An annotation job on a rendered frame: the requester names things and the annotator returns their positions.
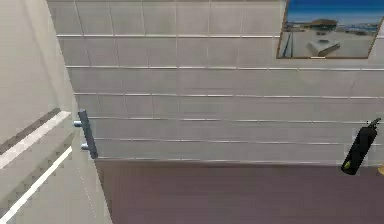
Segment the white room door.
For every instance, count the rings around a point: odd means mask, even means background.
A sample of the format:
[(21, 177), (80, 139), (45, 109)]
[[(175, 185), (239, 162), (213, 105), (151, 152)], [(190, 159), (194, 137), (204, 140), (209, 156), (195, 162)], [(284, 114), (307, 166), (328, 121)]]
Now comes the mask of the white room door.
[(0, 0), (0, 224), (113, 224), (46, 0)]

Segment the framed seaside picture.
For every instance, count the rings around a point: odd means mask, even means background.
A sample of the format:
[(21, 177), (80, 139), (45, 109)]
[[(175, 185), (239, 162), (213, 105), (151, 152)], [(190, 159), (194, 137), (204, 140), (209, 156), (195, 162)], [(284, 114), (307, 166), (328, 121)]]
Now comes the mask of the framed seaside picture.
[(384, 0), (287, 0), (278, 59), (366, 59), (384, 22)]

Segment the black spray bottle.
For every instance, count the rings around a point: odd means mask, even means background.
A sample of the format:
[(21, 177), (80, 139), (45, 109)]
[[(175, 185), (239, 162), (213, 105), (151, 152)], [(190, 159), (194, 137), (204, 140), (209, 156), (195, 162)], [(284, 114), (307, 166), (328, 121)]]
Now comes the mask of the black spray bottle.
[(358, 131), (356, 138), (342, 163), (341, 171), (343, 173), (348, 175), (355, 175), (357, 173), (378, 135), (377, 125), (380, 121), (381, 119), (377, 118)]

